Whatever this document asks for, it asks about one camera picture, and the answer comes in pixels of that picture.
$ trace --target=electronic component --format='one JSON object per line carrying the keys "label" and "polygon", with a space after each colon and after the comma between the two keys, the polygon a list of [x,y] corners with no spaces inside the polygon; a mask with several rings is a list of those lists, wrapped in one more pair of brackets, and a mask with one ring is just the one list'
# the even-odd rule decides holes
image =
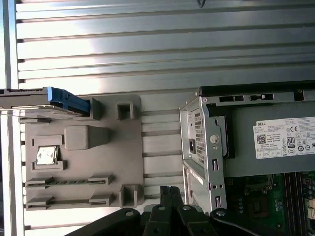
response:
{"label": "electronic component", "polygon": [[315,211],[313,208],[310,207],[307,208],[307,217],[311,220],[315,219]]}
{"label": "electronic component", "polygon": [[268,198],[266,196],[248,197],[248,216],[252,219],[267,218],[269,216],[268,205]]}
{"label": "electronic component", "polygon": [[36,165],[54,165],[57,163],[59,146],[39,146]]}
{"label": "electronic component", "polygon": [[309,226],[312,230],[315,230],[315,220],[309,220]]}
{"label": "electronic component", "polygon": [[309,206],[315,209],[315,199],[309,200]]}
{"label": "electronic component", "polygon": [[310,183],[311,183],[311,179],[310,178],[303,179],[303,184],[310,184]]}
{"label": "electronic component", "polygon": [[253,191],[261,191],[266,194],[273,184],[273,175],[251,176],[246,178],[245,194]]}

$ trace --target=80 plus logo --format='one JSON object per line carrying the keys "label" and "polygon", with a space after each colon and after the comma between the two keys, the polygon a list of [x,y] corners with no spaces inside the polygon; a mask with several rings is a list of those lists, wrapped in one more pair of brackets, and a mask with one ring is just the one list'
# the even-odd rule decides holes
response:
{"label": "80 plus logo", "polygon": [[294,137],[288,137],[287,138],[287,146],[288,146],[288,148],[295,148],[295,138]]}

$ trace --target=white label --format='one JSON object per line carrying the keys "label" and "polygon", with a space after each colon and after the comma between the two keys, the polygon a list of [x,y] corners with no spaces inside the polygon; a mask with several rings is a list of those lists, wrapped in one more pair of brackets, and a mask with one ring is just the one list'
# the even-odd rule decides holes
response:
{"label": "white label", "polygon": [[257,159],[315,153],[315,117],[257,121]]}
{"label": "white label", "polygon": [[192,175],[203,185],[203,181],[202,178],[200,178],[197,173],[195,173],[195,171],[193,171],[192,169],[190,170],[190,172],[192,173]]}

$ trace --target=green circuit board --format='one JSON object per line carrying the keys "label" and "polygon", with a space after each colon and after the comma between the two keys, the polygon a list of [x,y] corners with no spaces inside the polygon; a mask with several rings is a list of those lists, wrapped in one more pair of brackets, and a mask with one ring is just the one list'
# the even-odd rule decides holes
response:
{"label": "green circuit board", "polygon": [[225,179],[227,208],[285,232],[281,174]]}
{"label": "green circuit board", "polygon": [[309,235],[315,236],[315,220],[308,218],[308,208],[311,208],[310,201],[315,201],[315,171],[302,172],[304,208],[307,217],[307,228]]}

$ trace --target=black cable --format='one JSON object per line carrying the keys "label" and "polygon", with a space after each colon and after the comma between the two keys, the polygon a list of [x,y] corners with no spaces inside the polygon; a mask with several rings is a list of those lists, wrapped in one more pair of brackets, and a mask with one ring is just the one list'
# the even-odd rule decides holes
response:
{"label": "black cable", "polygon": [[197,0],[199,8],[203,8],[203,6],[205,5],[205,2],[206,0]]}

